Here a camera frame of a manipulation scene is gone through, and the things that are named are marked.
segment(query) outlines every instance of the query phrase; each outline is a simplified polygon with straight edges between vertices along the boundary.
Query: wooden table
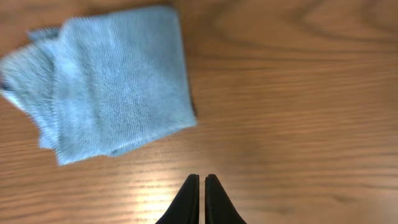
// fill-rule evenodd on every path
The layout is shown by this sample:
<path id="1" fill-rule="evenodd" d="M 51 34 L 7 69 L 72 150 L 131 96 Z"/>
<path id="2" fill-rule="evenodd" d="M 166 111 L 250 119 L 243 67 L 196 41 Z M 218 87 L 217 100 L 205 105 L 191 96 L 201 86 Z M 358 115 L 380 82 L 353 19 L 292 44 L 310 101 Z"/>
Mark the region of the wooden table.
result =
<path id="1" fill-rule="evenodd" d="M 25 30 L 144 0 L 2 0 Z M 398 223 L 398 1 L 180 0 L 198 126 L 119 158 L 56 165 L 0 99 L 0 223 L 155 223 L 215 173 L 248 223 Z"/>

